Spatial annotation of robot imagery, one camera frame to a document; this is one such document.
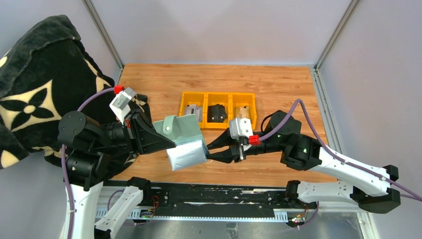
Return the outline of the mint green card holder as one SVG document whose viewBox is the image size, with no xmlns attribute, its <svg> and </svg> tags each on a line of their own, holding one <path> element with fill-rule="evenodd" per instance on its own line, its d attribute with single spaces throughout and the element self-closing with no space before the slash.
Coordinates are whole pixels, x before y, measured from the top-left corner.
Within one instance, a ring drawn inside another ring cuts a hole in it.
<svg viewBox="0 0 422 239">
<path fill-rule="evenodd" d="M 166 150 L 173 171 L 207 162 L 209 150 L 195 115 L 167 116 L 153 126 L 175 143 L 174 148 Z"/>
</svg>

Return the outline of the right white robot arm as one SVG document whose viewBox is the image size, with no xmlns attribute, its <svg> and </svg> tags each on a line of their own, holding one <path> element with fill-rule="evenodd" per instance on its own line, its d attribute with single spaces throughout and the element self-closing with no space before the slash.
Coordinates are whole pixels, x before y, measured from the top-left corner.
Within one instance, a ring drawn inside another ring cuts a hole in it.
<svg viewBox="0 0 422 239">
<path fill-rule="evenodd" d="M 385 214 L 401 204 L 400 192 L 391 187 L 399 177 L 396 166 L 370 166 L 348 158 L 317 139 L 301 133 L 301 122 L 289 117 L 287 122 L 264 141 L 259 137 L 276 128 L 287 114 L 276 111 L 266 117 L 267 124 L 253 132 L 248 119 L 235 118 L 213 142 L 209 159 L 241 162 L 250 155 L 281 153 L 281 163 L 298 171 L 314 171 L 336 178 L 336 182 L 311 183 L 291 180 L 279 196 L 270 196 L 271 204 L 291 208 L 316 202 L 356 205 L 370 213 Z"/>
</svg>

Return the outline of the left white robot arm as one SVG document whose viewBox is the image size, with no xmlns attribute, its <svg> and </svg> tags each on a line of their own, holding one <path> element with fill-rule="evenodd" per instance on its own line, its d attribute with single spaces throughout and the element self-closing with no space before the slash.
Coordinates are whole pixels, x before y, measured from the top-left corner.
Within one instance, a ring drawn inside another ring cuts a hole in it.
<svg viewBox="0 0 422 239">
<path fill-rule="evenodd" d="M 112 150 L 137 157 L 175 147 L 154 129 L 142 110 L 132 110 L 122 121 L 102 125 L 82 112 L 69 112 L 59 122 L 58 139 L 70 148 L 64 161 L 68 213 L 63 238 L 112 239 L 136 206 L 159 206 L 161 199 L 151 182 L 133 177 L 117 202 L 96 219 Z"/>
</svg>

